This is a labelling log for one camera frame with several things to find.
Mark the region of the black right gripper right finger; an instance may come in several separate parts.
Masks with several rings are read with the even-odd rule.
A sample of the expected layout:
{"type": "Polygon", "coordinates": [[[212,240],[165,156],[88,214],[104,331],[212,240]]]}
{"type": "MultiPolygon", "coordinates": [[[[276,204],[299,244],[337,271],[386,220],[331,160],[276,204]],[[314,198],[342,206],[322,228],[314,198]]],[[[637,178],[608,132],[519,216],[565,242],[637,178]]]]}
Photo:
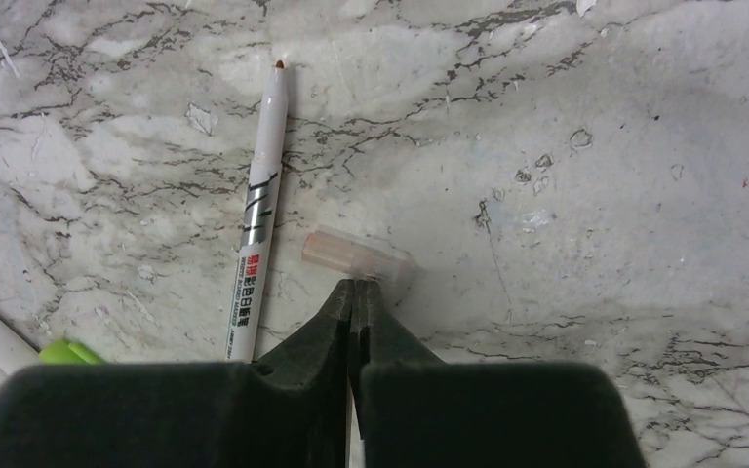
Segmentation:
{"type": "Polygon", "coordinates": [[[369,467],[642,467],[623,400],[579,363],[448,364],[358,280],[349,376],[369,467]]]}

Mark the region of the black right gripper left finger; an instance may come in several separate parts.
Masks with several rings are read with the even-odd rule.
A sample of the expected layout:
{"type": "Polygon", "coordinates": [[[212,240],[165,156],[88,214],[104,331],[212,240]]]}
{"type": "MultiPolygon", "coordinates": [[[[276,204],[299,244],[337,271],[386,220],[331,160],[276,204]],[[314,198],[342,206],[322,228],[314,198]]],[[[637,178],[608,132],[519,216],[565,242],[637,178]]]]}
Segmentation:
{"type": "Polygon", "coordinates": [[[0,387],[0,467],[344,467],[354,284],[252,363],[39,365],[0,387]]]}

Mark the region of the translucent orange pen cap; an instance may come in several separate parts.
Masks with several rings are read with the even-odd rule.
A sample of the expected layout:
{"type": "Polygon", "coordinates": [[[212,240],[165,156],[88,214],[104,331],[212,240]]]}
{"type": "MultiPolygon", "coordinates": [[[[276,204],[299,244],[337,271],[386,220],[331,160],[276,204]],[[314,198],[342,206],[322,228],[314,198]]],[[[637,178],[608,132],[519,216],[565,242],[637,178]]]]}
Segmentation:
{"type": "Polygon", "coordinates": [[[355,278],[389,285],[408,284],[417,269],[413,257],[406,251],[323,226],[306,236],[301,259],[355,278]]]}

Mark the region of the green pen cap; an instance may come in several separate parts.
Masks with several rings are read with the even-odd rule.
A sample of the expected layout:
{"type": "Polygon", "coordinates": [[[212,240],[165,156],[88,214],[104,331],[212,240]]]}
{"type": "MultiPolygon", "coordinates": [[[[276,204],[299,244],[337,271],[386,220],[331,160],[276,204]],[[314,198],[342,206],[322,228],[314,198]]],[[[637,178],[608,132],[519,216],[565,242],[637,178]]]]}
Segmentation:
{"type": "Polygon", "coordinates": [[[38,357],[45,364],[98,365],[104,363],[104,360],[87,346],[67,340],[52,341],[39,351],[38,357]]]}

